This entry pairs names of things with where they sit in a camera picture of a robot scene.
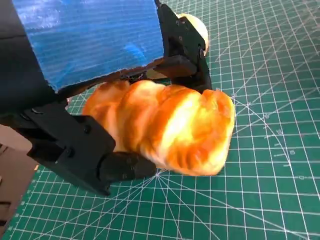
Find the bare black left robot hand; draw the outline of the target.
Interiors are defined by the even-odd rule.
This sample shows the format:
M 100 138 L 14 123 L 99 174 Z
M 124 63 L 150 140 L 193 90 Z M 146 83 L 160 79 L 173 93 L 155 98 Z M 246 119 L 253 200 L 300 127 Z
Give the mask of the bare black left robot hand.
M 109 195 L 112 183 L 151 177 L 153 163 L 115 153 L 91 116 L 67 99 L 150 69 L 175 84 L 212 87 L 205 41 L 158 0 L 3 0 L 0 3 L 0 124 L 31 142 L 29 157 L 69 183 Z

